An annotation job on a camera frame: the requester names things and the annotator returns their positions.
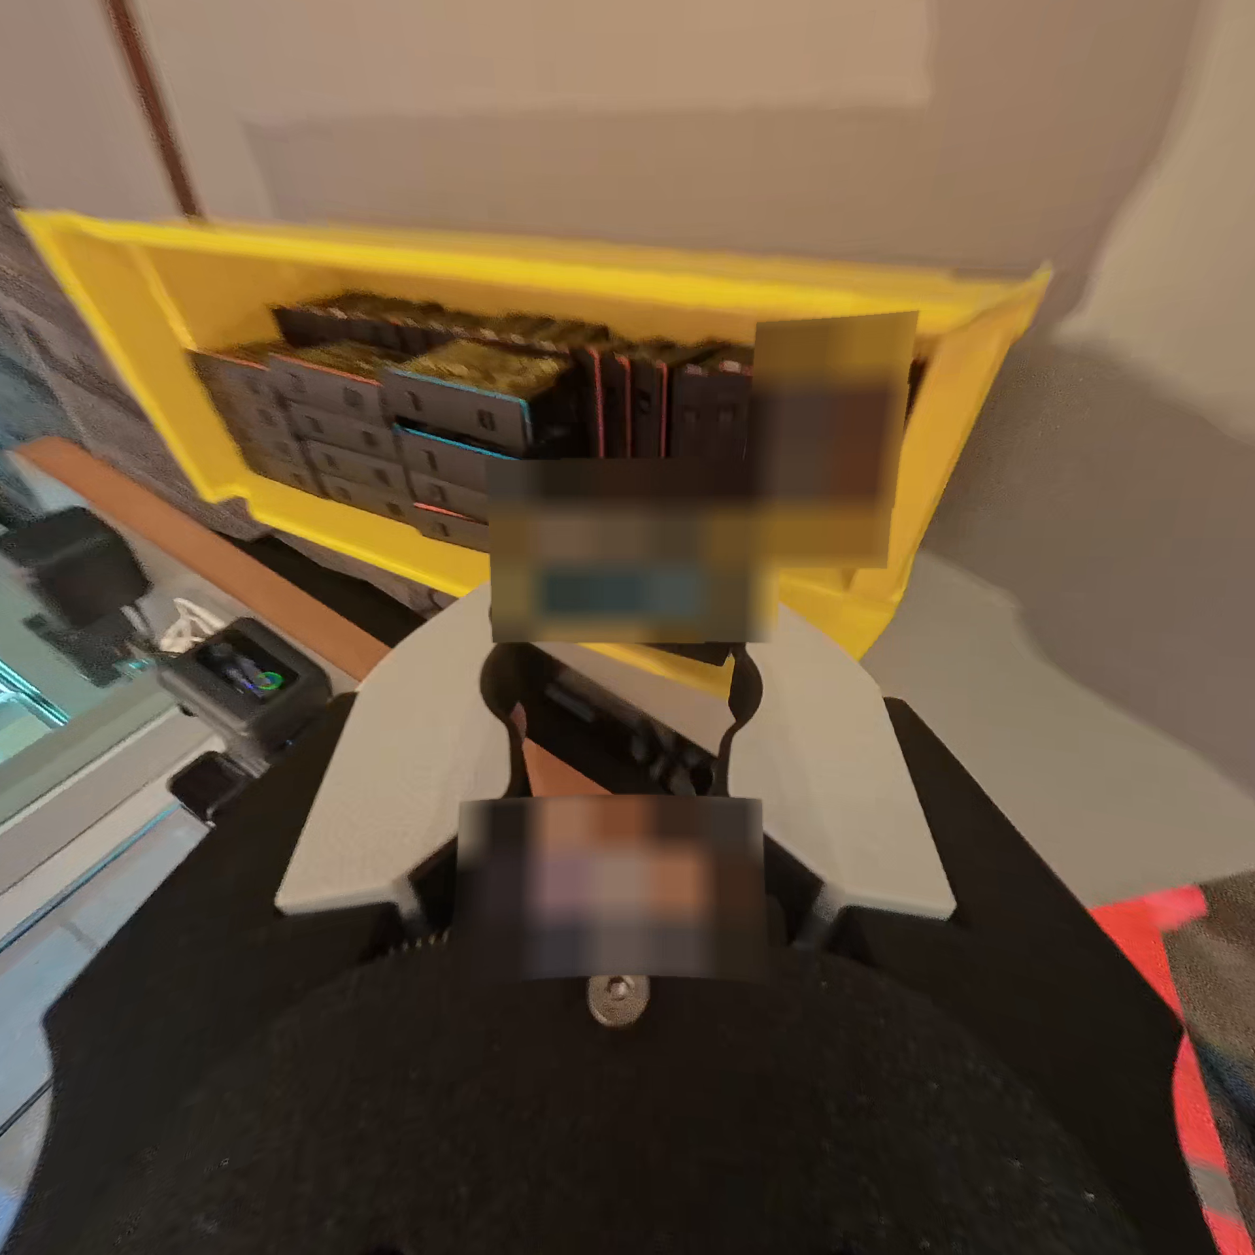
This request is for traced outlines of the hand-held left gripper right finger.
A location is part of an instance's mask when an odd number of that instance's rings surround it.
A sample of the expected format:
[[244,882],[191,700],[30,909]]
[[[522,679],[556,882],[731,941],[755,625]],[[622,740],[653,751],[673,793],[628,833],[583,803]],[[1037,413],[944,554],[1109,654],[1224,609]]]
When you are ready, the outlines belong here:
[[853,908],[947,921],[956,899],[891,722],[861,663],[777,607],[767,640],[732,649],[719,785],[758,799],[764,833],[819,887],[795,942],[820,948]]

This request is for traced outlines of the black battery charger case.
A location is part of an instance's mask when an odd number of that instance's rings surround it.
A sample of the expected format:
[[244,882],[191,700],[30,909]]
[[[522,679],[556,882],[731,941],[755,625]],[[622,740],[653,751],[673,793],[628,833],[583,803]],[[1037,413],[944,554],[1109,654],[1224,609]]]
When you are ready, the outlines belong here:
[[184,809],[212,827],[235,806],[253,779],[233,757],[209,749],[174,772],[166,784]]
[[159,682],[203,721],[229,758],[265,773],[321,714],[333,690],[324,670],[253,616],[159,661]]

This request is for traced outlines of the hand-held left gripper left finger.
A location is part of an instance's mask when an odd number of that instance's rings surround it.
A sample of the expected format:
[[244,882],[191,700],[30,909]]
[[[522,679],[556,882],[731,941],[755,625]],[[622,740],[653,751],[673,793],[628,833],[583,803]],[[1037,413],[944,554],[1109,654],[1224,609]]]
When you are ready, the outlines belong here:
[[425,914],[414,873],[457,835],[463,802],[528,784],[516,700],[493,708],[481,687],[490,606],[487,585],[454,600],[357,687],[277,888],[283,914]]

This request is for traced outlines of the small black box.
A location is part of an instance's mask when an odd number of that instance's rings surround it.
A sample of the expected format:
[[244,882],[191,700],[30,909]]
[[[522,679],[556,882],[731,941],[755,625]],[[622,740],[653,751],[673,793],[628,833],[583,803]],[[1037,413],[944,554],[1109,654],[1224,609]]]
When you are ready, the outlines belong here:
[[157,654],[145,610],[153,582],[97,513],[69,506],[11,527],[2,557],[36,604],[23,625],[91,685],[111,687]]

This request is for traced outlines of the row of black batteries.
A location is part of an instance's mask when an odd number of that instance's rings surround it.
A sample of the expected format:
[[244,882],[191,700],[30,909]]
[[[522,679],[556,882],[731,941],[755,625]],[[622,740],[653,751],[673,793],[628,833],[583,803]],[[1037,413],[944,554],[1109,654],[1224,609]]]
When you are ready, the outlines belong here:
[[274,339],[188,349],[260,476],[474,549],[492,466],[741,460],[753,349],[344,291],[274,304]]

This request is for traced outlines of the red fabric item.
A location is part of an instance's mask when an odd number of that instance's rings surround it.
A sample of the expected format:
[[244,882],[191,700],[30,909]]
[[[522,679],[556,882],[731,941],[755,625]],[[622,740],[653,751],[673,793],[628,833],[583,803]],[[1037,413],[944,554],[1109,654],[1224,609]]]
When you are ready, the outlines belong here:
[[1197,1045],[1186,1027],[1182,993],[1172,972],[1169,935],[1203,918],[1201,887],[1191,884],[1140,899],[1098,905],[1092,917],[1137,966],[1142,976],[1176,1014],[1182,1042],[1172,1066],[1172,1120],[1176,1139],[1219,1253],[1252,1253],[1252,1232],[1236,1190],[1237,1159],[1224,1141]]

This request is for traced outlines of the yellow plastic bin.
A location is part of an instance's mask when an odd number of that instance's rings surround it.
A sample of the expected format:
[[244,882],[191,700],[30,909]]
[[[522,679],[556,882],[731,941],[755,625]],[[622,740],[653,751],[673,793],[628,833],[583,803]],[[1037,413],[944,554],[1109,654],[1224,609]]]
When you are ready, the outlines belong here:
[[686,340],[749,342],[759,321],[918,312],[928,368],[904,431],[886,561],[779,576],[783,603],[856,660],[895,616],[952,470],[1054,276],[1046,262],[1024,277],[973,276],[453,229],[15,215],[200,497],[239,498],[259,522],[451,594],[486,581],[484,554],[254,473],[187,350],[260,339],[269,306],[344,288]]

